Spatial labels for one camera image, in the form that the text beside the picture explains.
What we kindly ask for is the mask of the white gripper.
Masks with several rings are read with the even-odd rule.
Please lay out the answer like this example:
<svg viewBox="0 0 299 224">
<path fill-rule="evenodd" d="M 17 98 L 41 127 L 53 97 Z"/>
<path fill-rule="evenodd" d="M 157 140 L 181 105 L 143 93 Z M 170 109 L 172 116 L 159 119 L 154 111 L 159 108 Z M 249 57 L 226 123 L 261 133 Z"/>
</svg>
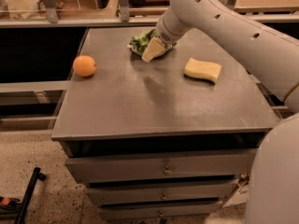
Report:
<svg viewBox="0 0 299 224">
<path fill-rule="evenodd" d="M 173 45 L 187 32 L 189 27 L 178 19 L 169 8 L 158 20 L 155 28 L 157 37 L 153 37 L 143 52 L 142 60 L 149 63 L 158 55 L 165 52 L 165 44 Z"/>
</svg>

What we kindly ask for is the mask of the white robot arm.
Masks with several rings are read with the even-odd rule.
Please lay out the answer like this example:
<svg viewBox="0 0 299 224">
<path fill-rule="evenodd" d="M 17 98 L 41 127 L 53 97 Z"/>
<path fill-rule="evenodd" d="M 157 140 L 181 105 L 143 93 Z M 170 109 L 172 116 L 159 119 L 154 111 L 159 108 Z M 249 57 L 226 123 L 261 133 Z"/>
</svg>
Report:
<svg viewBox="0 0 299 224">
<path fill-rule="evenodd" d="M 142 59 L 165 53 L 192 28 L 214 39 L 291 110 L 292 116 L 276 125 L 256 152 L 245 224 L 299 224 L 298 41 L 219 0 L 170 0 Z"/>
</svg>

